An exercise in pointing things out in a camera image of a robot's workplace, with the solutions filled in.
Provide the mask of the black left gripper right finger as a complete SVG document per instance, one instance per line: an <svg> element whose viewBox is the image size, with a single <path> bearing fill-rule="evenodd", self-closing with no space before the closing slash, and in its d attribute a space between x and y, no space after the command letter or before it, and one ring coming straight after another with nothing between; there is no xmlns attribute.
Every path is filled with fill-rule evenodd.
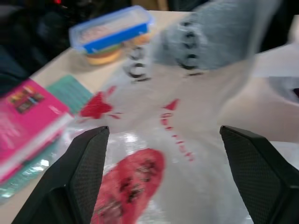
<svg viewBox="0 0 299 224"><path fill-rule="evenodd" d="M254 224L299 224L299 170L263 136L220 128L234 182Z"/></svg>

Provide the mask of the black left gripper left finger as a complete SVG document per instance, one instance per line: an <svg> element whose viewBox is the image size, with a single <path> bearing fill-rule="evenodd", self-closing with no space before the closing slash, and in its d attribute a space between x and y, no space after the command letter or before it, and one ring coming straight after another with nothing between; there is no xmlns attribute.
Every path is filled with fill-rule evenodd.
<svg viewBox="0 0 299 224"><path fill-rule="evenodd" d="M12 224L90 224L101 186L109 128L75 137L43 174Z"/></svg>

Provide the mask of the white printed plastic bag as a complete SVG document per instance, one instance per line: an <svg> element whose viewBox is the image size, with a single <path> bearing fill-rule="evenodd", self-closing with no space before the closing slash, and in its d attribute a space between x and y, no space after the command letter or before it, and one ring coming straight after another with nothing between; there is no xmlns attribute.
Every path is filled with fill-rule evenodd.
<svg viewBox="0 0 299 224"><path fill-rule="evenodd" d="M68 132L109 128L90 224L254 224L220 128L299 170L299 45L257 52L282 2L211 1L128 54Z"/></svg>

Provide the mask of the pink book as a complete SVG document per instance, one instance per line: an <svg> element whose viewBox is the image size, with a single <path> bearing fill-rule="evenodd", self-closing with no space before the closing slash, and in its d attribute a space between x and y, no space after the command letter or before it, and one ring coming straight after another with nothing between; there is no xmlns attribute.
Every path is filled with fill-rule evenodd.
<svg viewBox="0 0 299 224"><path fill-rule="evenodd" d="M0 98L0 183L58 137L72 118L64 103L32 79Z"/></svg>

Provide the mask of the stack of coloured plates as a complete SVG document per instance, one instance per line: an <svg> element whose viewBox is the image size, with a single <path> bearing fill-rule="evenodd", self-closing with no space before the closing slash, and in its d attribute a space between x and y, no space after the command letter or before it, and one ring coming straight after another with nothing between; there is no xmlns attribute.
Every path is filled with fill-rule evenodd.
<svg viewBox="0 0 299 224"><path fill-rule="evenodd" d="M126 42L112 45L101 50L93 49L93 52L86 53L85 57L91 65L104 65L111 63L117 60L120 56L130 53L135 47L149 43L152 36L152 33L146 33Z"/></svg>

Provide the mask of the clear box with blue lid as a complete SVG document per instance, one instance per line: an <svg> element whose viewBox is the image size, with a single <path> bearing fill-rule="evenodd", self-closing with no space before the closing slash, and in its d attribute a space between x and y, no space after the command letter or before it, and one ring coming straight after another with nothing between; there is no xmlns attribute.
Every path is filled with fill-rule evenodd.
<svg viewBox="0 0 299 224"><path fill-rule="evenodd" d="M127 7L71 27L70 45L80 53L93 54L148 33L153 20L143 7Z"/></svg>

